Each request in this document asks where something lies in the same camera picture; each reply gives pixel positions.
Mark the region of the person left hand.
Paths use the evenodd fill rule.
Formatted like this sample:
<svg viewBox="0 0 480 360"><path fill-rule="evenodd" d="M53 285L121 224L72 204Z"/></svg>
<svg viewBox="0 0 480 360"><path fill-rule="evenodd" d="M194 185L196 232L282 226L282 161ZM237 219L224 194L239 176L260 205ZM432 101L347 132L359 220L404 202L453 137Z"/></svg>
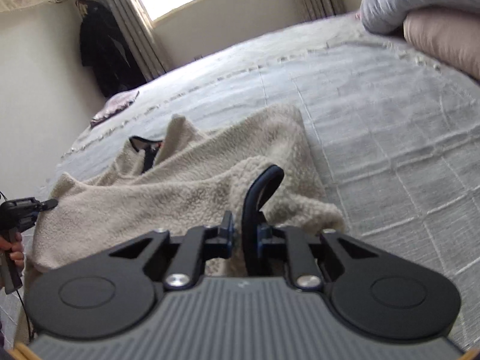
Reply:
<svg viewBox="0 0 480 360"><path fill-rule="evenodd" d="M15 240L13 242L9 242L1 236L0 248L10 256L10 259L16 264L19 270L24 269L24 246L22 235L19 232L15 234Z"/></svg>

